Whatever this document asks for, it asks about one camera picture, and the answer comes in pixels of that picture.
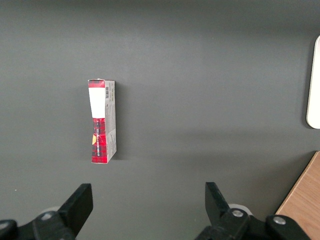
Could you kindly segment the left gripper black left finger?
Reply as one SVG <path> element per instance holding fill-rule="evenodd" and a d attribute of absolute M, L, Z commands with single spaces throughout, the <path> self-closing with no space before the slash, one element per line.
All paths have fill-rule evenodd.
<path fill-rule="evenodd" d="M 47 210 L 25 225 L 14 219 L 0 221 L 2 240 L 74 240 L 89 218 L 93 204 L 92 185 L 81 184 L 58 208 Z"/>

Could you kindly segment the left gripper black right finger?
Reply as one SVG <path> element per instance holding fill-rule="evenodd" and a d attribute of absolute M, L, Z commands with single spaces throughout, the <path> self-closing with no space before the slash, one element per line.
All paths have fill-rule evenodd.
<path fill-rule="evenodd" d="M 292 218 L 268 215 L 265 221 L 245 210 L 230 207 L 215 182 L 205 183 L 205 209 L 211 225 L 197 240 L 309 240 L 310 237 Z"/>

